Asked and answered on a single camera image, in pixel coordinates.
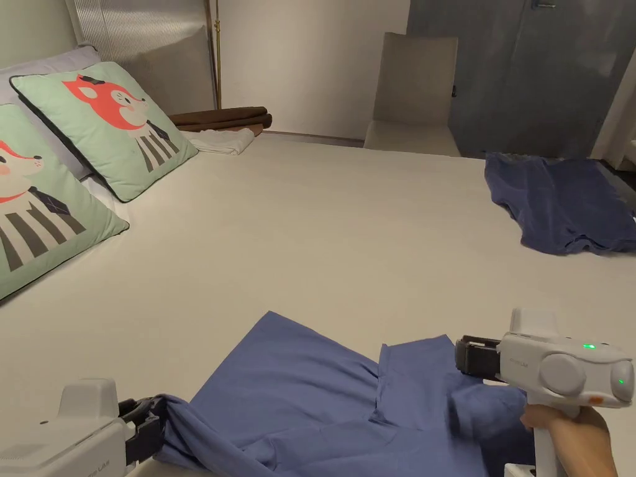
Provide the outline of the person's right hand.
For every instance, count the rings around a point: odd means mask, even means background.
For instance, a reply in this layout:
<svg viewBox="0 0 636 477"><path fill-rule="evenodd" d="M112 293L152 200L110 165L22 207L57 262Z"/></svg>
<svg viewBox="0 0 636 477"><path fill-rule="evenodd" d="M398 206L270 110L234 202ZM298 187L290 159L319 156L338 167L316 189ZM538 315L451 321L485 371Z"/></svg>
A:
<svg viewBox="0 0 636 477"><path fill-rule="evenodd" d="M565 440L590 443L611 441L605 419L592 407L582 407L576 417L570 417L553 407L528 404L524 407L520 421L527 429L549 431L556 443Z"/></svg>

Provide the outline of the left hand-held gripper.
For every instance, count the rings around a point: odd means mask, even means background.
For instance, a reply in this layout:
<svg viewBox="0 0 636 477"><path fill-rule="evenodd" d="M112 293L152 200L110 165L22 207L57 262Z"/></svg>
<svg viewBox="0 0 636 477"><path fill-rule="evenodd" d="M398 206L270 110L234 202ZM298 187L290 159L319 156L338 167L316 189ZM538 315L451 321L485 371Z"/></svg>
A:
<svg viewBox="0 0 636 477"><path fill-rule="evenodd" d="M163 445L163 395L117 398L113 379L64 387L57 416L1 449L1 476L128 476Z"/></svg>

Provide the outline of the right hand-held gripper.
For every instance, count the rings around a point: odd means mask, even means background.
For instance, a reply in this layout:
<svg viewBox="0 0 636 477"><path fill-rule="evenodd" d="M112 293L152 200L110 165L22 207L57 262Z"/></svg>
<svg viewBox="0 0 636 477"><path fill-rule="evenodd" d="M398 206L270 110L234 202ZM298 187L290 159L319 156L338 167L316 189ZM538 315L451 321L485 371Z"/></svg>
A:
<svg viewBox="0 0 636 477"><path fill-rule="evenodd" d="M527 404L570 417L582 407L629 407L634 397L631 357L608 343L559 334L549 312L515 309L499 340L462 336L455 343L455 366L463 374L524 391ZM532 431L534 464L507 463L505 476L617 476L611 441L556 443L549 431Z"/></svg>

